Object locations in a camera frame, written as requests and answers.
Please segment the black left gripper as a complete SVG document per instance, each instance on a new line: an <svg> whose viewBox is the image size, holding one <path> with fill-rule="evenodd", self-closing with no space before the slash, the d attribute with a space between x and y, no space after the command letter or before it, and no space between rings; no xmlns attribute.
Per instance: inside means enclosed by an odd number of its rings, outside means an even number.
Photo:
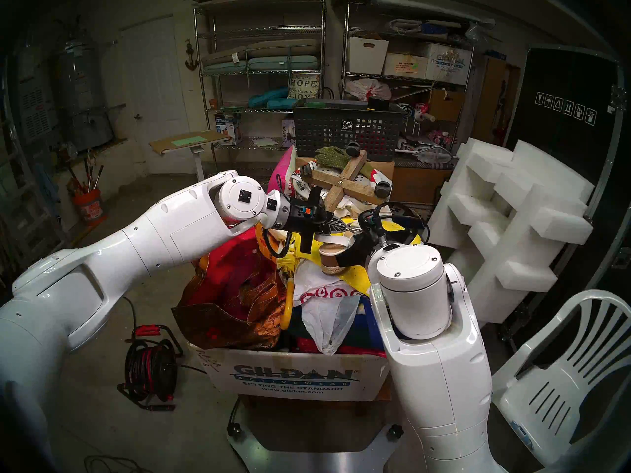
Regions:
<svg viewBox="0 0 631 473"><path fill-rule="evenodd" d="M300 251L302 253L312 252L316 233L318 233L318 237L345 237L348 232L346 229L340 229L348 228L348 225L325 209L320 196L321 190L322 188L319 186L311 188L306 201L301 201L295 197L289 198L288 218L283 224L283 229L300 235Z"/></svg>

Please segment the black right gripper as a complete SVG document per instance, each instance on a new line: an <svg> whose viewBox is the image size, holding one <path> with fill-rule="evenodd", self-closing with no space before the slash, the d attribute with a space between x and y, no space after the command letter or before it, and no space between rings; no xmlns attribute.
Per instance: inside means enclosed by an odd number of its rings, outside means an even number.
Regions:
<svg viewBox="0 0 631 473"><path fill-rule="evenodd" d="M367 268L374 252L385 243L386 231L382 225L381 208L366 210L357 218L359 232L352 243L339 255L339 267Z"/></svg>

